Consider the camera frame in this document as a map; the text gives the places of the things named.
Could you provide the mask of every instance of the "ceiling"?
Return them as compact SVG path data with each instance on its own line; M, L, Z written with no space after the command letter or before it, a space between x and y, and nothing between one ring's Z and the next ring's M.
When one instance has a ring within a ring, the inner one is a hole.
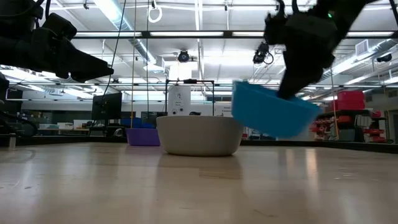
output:
M195 2L203 2L201 7L202 20L197 22L195 18ZM104 13L96 7L93 1L87 0L89 9L83 8L84 0L53 0L51 11L68 19L78 31L115 31L117 28L109 21ZM315 0L298 0L301 8L309 7ZM263 30L264 18L268 12L274 13L276 3L274 0L227 0L229 11L224 11L224 0L156 0L162 8L162 18L159 22L151 23L147 20L148 1L126 1L124 16L132 23L136 30ZM389 1L383 0L367 6L358 17L351 30L387 31L397 30L394 15L389 7ZM151 17L156 18L157 12L151 12ZM283 46L272 46L271 53L274 63L255 67L252 57L261 39L202 39L201 62L204 65L203 79L216 82L231 83L236 79L247 79L254 83L278 84L283 76L284 61L281 54ZM344 40L335 50L335 57L342 58L355 51L355 45L361 39ZM164 82L162 73L147 73L143 69L140 58L135 61L133 46L128 40L121 39L116 48L116 40L79 39L72 40L76 48L106 60L109 64L113 61L113 53L116 49L113 78L121 82L131 82L133 68L135 82ZM175 54L181 50L197 58L199 55L198 41L196 39L149 39L147 48L154 55L161 56L166 61L166 66L178 65ZM393 54L391 63L395 63L397 56ZM199 78L197 62L190 62L193 72L192 78ZM388 66L389 63L380 63L376 69ZM364 61L346 71L344 75L352 78L360 77L372 72L370 60ZM108 77L97 79L107 82ZM117 90L126 90L126 87L113 87Z

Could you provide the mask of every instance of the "box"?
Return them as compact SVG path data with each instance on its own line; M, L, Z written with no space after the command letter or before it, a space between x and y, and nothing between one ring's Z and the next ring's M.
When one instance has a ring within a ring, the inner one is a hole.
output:
M60 129L67 129L67 130L72 130L73 129L73 123L57 123L60 126Z
M363 110L365 109L364 101L340 101L338 100L339 110Z
M364 101L365 95L362 91L340 91L337 93L338 101Z

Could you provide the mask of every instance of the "overhead camera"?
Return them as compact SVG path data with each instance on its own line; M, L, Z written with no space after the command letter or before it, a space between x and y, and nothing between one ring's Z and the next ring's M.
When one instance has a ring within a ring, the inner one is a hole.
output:
M392 55L391 54L387 54L387 55L385 55L383 57L377 58L376 60L377 60L377 62L389 62L389 61L391 61L391 59L392 59Z
M268 56L271 57L270 62L266 62ZM269 46L265 42L261 42L260 46L257 48L256 53L254 54L253 57L253 63L258 65L263 62L268 65L274 62L274 56L269 52Z
M181 50L180 54L178 55L178 61L182 63L189 61L189 54L187 50Z

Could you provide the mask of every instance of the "security camera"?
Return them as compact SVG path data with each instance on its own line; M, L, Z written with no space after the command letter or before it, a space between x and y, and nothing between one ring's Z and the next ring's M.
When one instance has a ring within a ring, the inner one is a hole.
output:
M178 61L182 63L189 61L189 54L187 50L181 50L180 54L178 55Z

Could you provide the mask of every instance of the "purple container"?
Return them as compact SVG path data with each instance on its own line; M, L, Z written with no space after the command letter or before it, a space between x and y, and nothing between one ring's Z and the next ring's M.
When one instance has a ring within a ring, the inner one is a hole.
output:
M157 129L126 128L126 136L130 146L160 146Z

